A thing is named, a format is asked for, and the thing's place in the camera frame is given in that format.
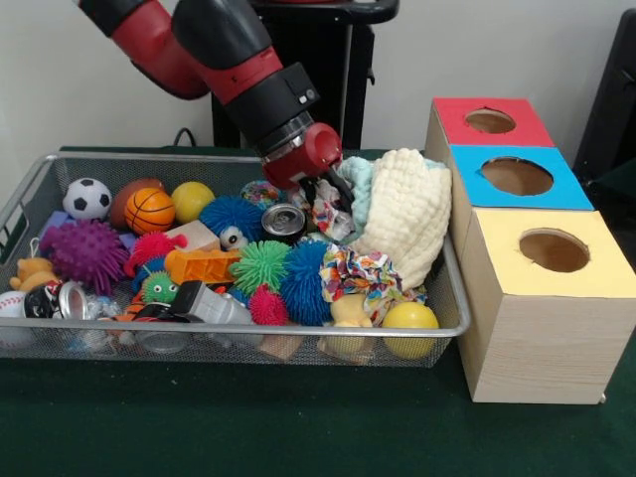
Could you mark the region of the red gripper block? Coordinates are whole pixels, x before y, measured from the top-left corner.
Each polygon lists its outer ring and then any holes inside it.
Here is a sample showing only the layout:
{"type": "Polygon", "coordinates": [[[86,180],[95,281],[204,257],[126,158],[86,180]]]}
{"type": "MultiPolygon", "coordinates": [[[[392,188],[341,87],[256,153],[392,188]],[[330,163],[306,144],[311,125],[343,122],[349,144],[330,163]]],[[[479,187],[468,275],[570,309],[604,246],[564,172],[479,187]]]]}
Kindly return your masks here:
{"type": "Polygon", "coordinates": [[[355,196],[334,167],[343,157],[339,134],[328,124],[318,122],[287,145],[263,159],[263,174],[275,187],[291,190],[300,185],[309,205],[315,203],[319,178],[334,187],[343,209],[351,209],[355,196]]]}

